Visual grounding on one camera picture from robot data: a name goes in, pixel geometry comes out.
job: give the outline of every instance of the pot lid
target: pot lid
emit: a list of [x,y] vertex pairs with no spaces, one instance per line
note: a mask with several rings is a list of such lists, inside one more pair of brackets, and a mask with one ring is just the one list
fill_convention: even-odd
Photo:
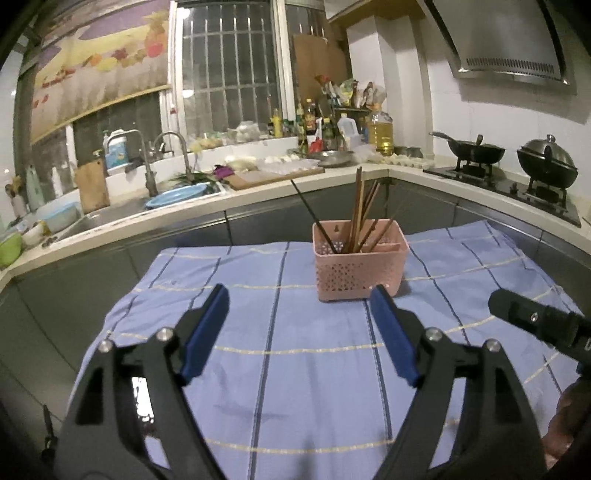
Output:
[[569,153],[556,143],[556,137],[552,134],[548,134],[545,140],[531,140],[527,142],[522,149],[543,157],[546,147],[550,147],[552,150],[552,158],[554,160],[575,168],[573,159],[570,157]]

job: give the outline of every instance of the metal screw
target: metal screw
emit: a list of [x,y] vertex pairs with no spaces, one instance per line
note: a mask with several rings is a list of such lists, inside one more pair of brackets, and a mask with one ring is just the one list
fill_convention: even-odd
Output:
[[113,342],[110,340],[101,340],[98,346],[98,351],[100,353],[108,353],[113,348]]
[[443,332],[438,328],[429,328],[425,332],[425,335],[432,342],[438,342],[443,338]]
[[164,327],[158,331],[156,338],[161,342],[168,342],[174,335],[172,328]]
[[500,352],[501,343],[499,342],[499,340],[490,339],[486,341],[486,348],[489,349],[489,352]]

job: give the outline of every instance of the stainless steel bowl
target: stainless steel bowl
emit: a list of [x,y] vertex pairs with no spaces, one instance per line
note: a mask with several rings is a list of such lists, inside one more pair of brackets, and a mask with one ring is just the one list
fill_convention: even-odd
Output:
[[355,160],[353,152],[340,150],[326,150],[324,152],[311,153],[308,155],[308,158],[320,160],[318,166],[322,168],[346,167]]

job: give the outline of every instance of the wooden chopstick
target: wooden chopstick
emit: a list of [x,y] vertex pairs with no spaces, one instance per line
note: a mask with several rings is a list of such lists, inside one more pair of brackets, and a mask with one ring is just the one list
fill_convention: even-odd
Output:
[[371,232],[373,232],[376,228],[376,225],[379,222],[379,218],[376,218],[372,224],[371,227],[369,227],[368,232],[365,234],[365,236],[363,237],[363,240],[360,241],[359,245],[357,245],[357,247],[355,248],[354,253],[358,254],[359,252],[361,252],[361,249],[363,248],[363,246],[365,245],[365,242],[368,240],[369,236],[371,235]]
[[371,188],[369,189],[369,194],[368,194],[369,198],[367,199],[367,202],[363,206],[363,215],[361,217],[361,225],[365,225],[365,221],[367,220],[367,217],[369,215],[369,209],[371,208],[376,196],[378,195],[379,185],[380,185],[380,183],[376,180],[374,182],[374,184],[371,186]]
[[350,251],[353,253],[357,247],[359,234],[361,232],[361,217],[363,216],[363,191],[365,190],[365,183],[361,180],[361,188],[359,194],[359,203],[357,204],[357,217],[355,218],[355,231],[353,233],[353,244],[350,246]]
[[392,217],[390,220],[388,220],[388,223],[386,223],[386,226],[384,227],[384,229],[380,232],[380,234],[376,237],[376,239],[371,243],[371,245],[368,248],[368,253],[371,253],[374,250],[376,245],[379,243],[379,241],[382,239],[382,237],[386,234],[386,232],[388,231],[388,229],[390,228],[390,226],[393,223],[394,223],[394,217]]
[[358,223],[359,206],[363,198],[363,180],[361,167],[357,169],[357,173],[355,175],[355,187],[355,201],[353,203],[353,216],[351,218],[349,237],[347,239],[347,243],[343,247],[343,253],[348,254],[352,253],[355,249],[355,227]]
[[312,210],[310,205],[308,205],[308,202],[306,201],[306,199],[302,195],[302,192],[300,192],[300,189],[297,187],[296,183],[293,180],[291,180],[291,184],[294,186],[295,190],[297,191],[297,194],[300,196],[301,201],[304,202],[304,205],[308,209],[308,212],[310,213],[311,217],[314,219],[314,223],[318,227],[318,230],[320,230],[320,233],[322,233],[324,240],[326,240],[326,242],[330,245],[330,249],[333,251],[333,253],[335,255],[338,255],[339,253],[337,252],[337,249],[333,245],[333,242],[330,240],[328,233],[326,233],[326,230],[324,230],[324,227],[320,223],[320,220],[318,220],[318,217],[316,216],[316,214],[314,213],[314,211]]

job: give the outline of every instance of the cutting board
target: cutting board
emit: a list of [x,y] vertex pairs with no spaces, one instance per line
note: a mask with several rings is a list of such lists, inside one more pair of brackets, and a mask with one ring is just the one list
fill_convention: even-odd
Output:
[[84,213],[94,212],[111,204],[102,159],[93,160],[79,167],[76,170],[75,178],[76,185],[80,190],[80,203]]
[[259,187],[260,185],[268,185],[269,183],[275,183],[276,181],[297,179],[299,177],[307,177],[319,173],[324,173],[324,169],[318,167],[312,168],[311,170],[295,171],[288,175],[277,175],[276,173],[269,173],[266,171],[246,171],[225,177],[224,180],[226,180],[234,190],[244,190]]

